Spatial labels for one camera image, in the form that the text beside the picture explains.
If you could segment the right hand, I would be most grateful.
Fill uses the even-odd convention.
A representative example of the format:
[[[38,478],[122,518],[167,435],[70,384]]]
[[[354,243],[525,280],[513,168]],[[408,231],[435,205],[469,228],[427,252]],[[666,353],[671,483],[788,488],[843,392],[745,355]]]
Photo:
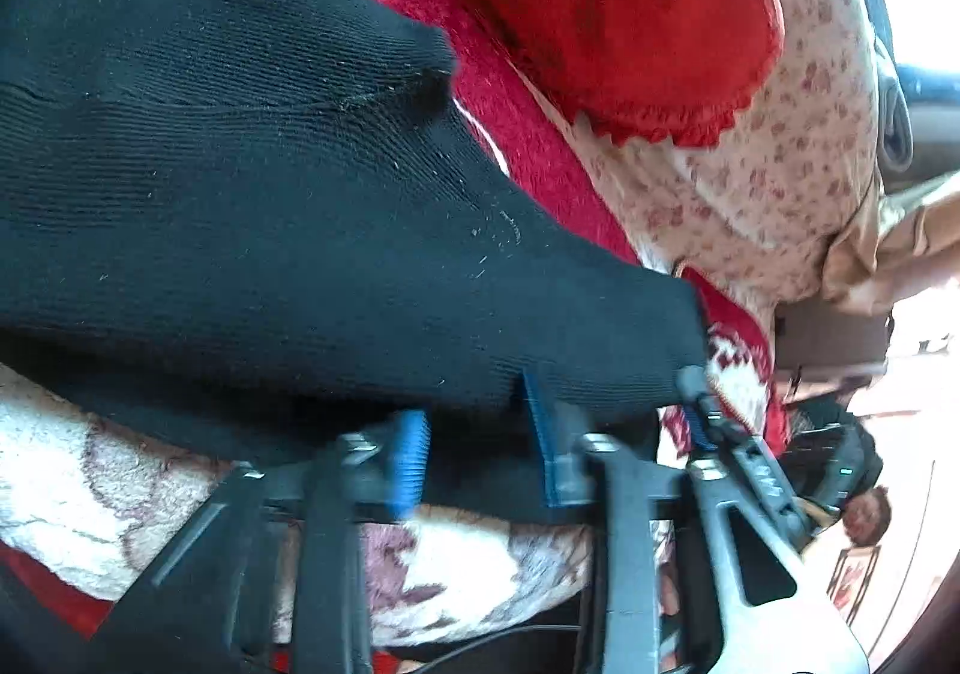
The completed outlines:
[[[885,487],[873,487],[851,498],[841,515],[844,534],[854,547],[877,546],[890,521],[892,507]]]

